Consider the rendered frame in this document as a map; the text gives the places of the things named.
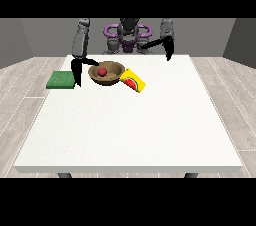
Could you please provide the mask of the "green square pad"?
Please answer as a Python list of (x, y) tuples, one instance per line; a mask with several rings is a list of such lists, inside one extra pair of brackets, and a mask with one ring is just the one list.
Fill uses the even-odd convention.
[(73, 89), (74, 85), (74, 76), (71, 71), (54, 71), (46, 84), (46, 88)]

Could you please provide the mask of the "brown wooden bowl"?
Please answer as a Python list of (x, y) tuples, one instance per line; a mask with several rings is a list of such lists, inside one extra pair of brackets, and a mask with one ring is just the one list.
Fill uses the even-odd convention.
[[(104, 76), (99, 75), (99, 72), (102, 70), (106, 71)], [(91, 66), (88, 74), (95, 83), (102, 86), (111, 86), (120, 81), (120, 77), (124, 71), (125, 67), (119, 62), (103, 61), (98, 66)]]

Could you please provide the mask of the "yellow cup with melon print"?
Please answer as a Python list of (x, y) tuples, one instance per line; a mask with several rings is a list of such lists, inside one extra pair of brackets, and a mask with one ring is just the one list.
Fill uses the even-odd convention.
[(120, 81), (140, 93), (144, 90), (146, 83), (138, 77), (130, 68), (127, 68), (120, 76)]

